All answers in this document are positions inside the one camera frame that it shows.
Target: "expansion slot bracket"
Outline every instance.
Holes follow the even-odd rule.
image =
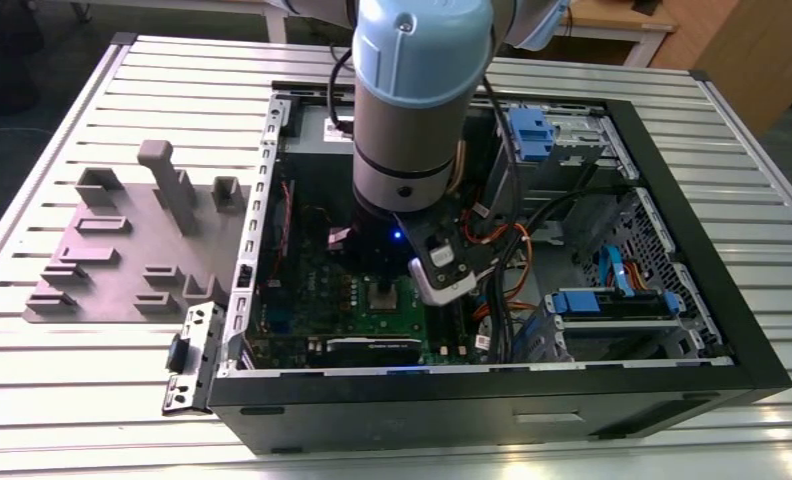
[[[219,361],[224,308],[215,302],[188,309],[183,331],[173,337],[167,368],[171,380],[163,415],[211,414],[207,406]]]

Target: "green circuit board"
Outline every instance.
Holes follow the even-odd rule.
[[[411,338],[421,341],[427,365],[469,363],[461,319],[441,319],[420,301],[408,276],[381,293],[379,278],[352,275],[304,245],[292,275],[264,295],[248,341],[257,368],[307,368],[328,339]]]

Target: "open computer tower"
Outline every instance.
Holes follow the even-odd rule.
[[[520,133],[524,215],[574,188],[631,186],[582,198],[532,234],[519,300],[535,310],[519,314],[502,363],[474,315],[480,291],[427,307],[409,277],[381,291],[328,249],[351,223],[352,142],[333,131],[324,94],[275,85],[231,298],[188,310],[167,415],[216,413],[255,452],[530,444],[647,436],[791,387],[628,102],[500,96]],[[540,132],[519,130],[516,110]],[[337,113],[352,115],[348,89]],[[482,228],[512,181],[482,94],[464,139],[464,182],[484,185],[455,197]],[[550,141],[540,162],[526,155],[536,141]],[[616,303],[608,249],[650,292],[640,303]]]

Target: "slotted aluminum surface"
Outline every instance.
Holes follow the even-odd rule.
[[[0,225],[0,474],[792,478],[792,390],[638,441],[255,458],[215,417],[160,416],[175,326],[22,321],[83,169],[152,181],[135,154],[156,138],[193,183],[251,183],[272,80],[324,82],[331,68],[308,46],[141,37],[109,49]],[[792,375],[792,189],[718,93],[659,70],[507,59],[488,76],[500,92],[634,102]]]

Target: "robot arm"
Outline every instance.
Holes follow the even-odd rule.
[[[476,87],[503,41],[547,45],[568,0],[271,3],[355,27],[353,190],[372,218],[356,222],[357,244],[381,244],[376,231],[397,220],[423,300],[443,305],[476,286],[459,232],[437,211]]]

